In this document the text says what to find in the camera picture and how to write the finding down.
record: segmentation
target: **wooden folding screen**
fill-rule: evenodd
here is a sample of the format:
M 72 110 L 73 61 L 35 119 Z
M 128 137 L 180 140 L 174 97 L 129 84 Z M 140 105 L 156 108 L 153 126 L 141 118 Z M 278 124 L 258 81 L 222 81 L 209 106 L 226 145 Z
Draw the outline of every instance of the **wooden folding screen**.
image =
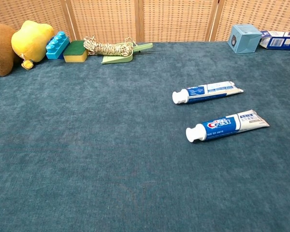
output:
M 59 0 L 0 0 L 0 23 L 19 30 L 26 20 L 50 24 L 57 33 L 72 31 L 65 8 Z
M 144 0 L 144 40 L 208 40 L 218 0 Z
M 79 39 L 95 36 L 98 42 L 136 39 L 134 0 L 70 0 Z
M 234 24 L 290 31 L 290 0 L 220 0 L 211 41 L 226 41 Z

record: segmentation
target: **toothpaste tube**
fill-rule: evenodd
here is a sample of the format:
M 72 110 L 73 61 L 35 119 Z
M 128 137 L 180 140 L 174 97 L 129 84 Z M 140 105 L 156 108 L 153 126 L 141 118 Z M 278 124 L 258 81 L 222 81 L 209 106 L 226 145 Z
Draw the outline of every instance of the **toothpaste tube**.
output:
M 235 115 L 203 122 L 197 124 L 194 128 L 187 128 L 186 137 L 189 142 L 197 139 L 204 141 L 269 126 L 255 111 L 248 110 Z
M 172 99 L 175 104 L 194 103 L 212 98 L 221 98 L 228 95 L 242 93 L 232 81 L 218 82 L 208 85 L 184 88 L 180 92 L 173 92 Z

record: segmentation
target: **coiled rope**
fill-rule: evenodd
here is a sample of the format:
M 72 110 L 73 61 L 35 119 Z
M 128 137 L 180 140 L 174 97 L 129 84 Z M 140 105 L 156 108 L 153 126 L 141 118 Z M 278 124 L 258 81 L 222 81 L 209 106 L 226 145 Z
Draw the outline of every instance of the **coiled rope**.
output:
M 137 45 L 135 41 L 128 37 L 126 42 L 122 44 L 99 43 L 95 37 L 86 36 L 84 38 L 84 47 L 88 50 L 88 55 L 105 55 L 105 56 L 122 56 L 128 57 L 132 54 L 133 46 L 130 43 Z

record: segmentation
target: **toothpaste cap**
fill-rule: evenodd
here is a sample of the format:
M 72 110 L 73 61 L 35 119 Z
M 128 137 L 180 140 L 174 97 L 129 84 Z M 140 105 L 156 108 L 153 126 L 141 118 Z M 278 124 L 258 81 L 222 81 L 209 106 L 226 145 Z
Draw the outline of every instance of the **toothpaste cap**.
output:
M 202 124 L 197 124 L 194 128 L 186 129 L 186 137 L 191 143 L 197 139 L 203 141 L 206 138 L 206 130 Z
M 172 99 L 175 104 L 187 103 L 188 102 L 188 91 L 186 89 L 182 89 L 180 92 L 173 92 Z

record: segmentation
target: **brown teddy bear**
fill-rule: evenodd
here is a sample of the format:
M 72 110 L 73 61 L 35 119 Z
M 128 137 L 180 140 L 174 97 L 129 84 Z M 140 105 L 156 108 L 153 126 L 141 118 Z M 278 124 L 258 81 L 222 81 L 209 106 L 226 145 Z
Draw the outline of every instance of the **brown teddy bear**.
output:
M 9 74 L 13 64 L 21 60 L 11 45 L 11 38 L 15 32 L 12 27 L 0 23 L 0 76 Z

